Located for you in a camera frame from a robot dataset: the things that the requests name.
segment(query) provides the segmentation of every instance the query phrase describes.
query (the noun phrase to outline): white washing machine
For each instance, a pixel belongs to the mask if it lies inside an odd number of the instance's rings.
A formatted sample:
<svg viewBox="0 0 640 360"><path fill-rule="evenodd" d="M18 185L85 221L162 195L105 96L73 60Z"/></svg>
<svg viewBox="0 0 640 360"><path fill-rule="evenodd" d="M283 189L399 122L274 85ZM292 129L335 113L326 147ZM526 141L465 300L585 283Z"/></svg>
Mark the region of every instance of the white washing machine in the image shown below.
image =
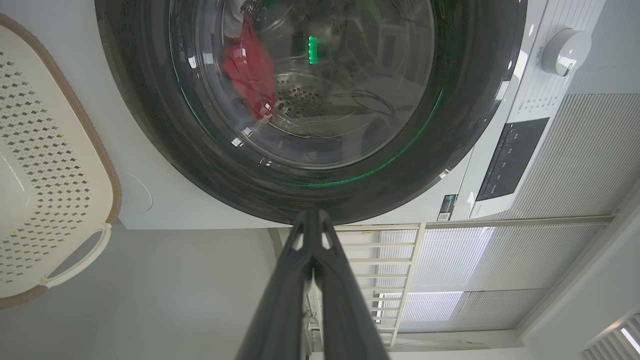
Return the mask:
<svg viewBox="0 0 640 360"><path fill-rule="evenodd" d="M508 209L599 1L5 1L118 169L129 229Z"/></svg>

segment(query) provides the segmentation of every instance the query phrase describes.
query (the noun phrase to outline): black display panel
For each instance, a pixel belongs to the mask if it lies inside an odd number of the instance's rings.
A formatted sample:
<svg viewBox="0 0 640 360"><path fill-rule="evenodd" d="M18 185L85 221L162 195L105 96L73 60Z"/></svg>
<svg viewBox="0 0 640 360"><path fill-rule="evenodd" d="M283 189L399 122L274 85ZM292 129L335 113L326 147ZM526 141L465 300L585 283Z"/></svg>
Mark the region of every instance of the black display panel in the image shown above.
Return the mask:
<svg viewBox="0 0 640 360"><path fill-rule="evenodd" d="M549 118L505 124L476 201L516 190Z"/></svg>

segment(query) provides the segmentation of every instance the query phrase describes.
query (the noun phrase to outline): front-load washing machine door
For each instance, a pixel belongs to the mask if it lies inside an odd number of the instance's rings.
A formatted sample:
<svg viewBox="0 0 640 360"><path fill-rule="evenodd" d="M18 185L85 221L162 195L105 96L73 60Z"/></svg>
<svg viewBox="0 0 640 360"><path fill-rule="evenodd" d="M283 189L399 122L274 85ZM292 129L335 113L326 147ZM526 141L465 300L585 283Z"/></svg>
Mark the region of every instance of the front-load washing machine door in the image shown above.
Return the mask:
<svg viewBox="0 0 640 360"><path fill-rule="evenodd" d="M305 208L371 218L454 167L511 78L526 8L97 0L112 69L156 147L207 193L281 223Z"/></svg>

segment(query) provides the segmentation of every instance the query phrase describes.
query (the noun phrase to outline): qr code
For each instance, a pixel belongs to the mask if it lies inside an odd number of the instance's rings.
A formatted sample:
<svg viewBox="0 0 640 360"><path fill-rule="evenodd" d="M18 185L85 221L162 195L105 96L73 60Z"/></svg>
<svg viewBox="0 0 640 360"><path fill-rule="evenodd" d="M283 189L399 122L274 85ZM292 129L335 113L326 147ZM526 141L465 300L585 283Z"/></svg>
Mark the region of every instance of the qr code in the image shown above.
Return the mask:
<svg viewBox="0 0 640 360"><path fill-rule="evenodd" d="M440 213L438 214L438 221L449 221L451 217L451 213Z"/></svg>

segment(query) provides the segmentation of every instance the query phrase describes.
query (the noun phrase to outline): sticker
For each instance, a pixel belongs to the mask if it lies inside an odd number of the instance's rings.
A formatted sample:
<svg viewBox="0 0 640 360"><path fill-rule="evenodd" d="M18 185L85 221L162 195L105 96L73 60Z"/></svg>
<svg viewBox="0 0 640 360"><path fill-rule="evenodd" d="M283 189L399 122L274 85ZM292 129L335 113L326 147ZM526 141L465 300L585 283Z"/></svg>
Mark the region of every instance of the sticker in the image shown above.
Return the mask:
<svg viewBox="0 0 640 360"><path fill-rule="evenodd" d="M437 221L449 221L451 213L453 212L453 206L456 204L456 198L458 195L445 195L442 200L442 206L440 206L440 213L438 214Z"/></svg>

